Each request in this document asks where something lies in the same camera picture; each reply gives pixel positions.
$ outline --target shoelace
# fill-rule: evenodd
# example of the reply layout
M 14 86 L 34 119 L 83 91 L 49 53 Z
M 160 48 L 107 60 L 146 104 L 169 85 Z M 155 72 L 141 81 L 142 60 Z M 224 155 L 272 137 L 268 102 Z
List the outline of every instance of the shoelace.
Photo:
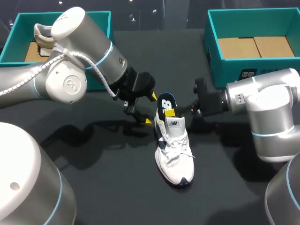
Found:
M 182 136 L 179 137 L 170 137 L 168 135 L 164 135 L 164 140 L 167 142 L 167 145 L 170 147 L 168 149 L 163 150 L 163 152 L 169 159 L 167 163 L 170 163 L 174 159 L 177 159 L 180 154 L 195 158 L 192 154 L 187 152 L 187 145 L 185 143 L 187 136 L 188 134 L 186 131 Z

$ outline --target beige shoe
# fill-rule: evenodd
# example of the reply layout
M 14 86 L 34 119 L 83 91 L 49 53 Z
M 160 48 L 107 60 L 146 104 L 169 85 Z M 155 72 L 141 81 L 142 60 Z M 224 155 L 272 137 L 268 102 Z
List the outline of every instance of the beige shoe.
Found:
M 53 49 L 54 39 L 51 37 L 52 26 L 44 26 L 39 23 L 34 25 L 34 39 L 38 46 L 46 49 Z

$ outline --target white sneaker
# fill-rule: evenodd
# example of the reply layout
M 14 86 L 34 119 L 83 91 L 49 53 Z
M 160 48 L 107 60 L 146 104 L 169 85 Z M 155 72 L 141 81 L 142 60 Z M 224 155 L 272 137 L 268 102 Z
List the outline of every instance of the white sneaker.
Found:
M 44 26 L 36 23 L 33 27 L 34 39 L 38 46 L 44 49 L 53 49 L 55 41 L 51 37 L 52 26 Z
M 188 185 L 194 177 L 194 156 L 189 147 L 184 117 L 166 117 L 165 110 L 176 107 L 175 98 L 164 93 L 158 98 L 155 131 L 158 147 L 155 160 L 163 176 L 172 184 Z

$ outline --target black table surface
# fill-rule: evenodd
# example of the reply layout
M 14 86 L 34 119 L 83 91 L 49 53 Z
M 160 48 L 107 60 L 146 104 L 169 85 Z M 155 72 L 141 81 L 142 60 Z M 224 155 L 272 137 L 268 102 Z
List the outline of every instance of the black table surface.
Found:
M 196 78 L 210 81 L 203 30 L 119 31 L 115 45 L 129 65 L 154 76 L 157 95 L 171 92 L 178 105 L 196 98 Z M 138 107 L 156 111 L 147 98 Z M 2 109 L 0 120 L 29 132 L 62 171 L 76 196 L 75 225 L 268 224 L 264 193 L 282 165 L 256 156 L 246 115 L 224 113 L 205 123 L 186 116 L 195 176 L 176 189 L 155 163 L 153 126 L 136 126 L 122 108 L 105 92 L 87 93 L 74 105 L 35 101 Z

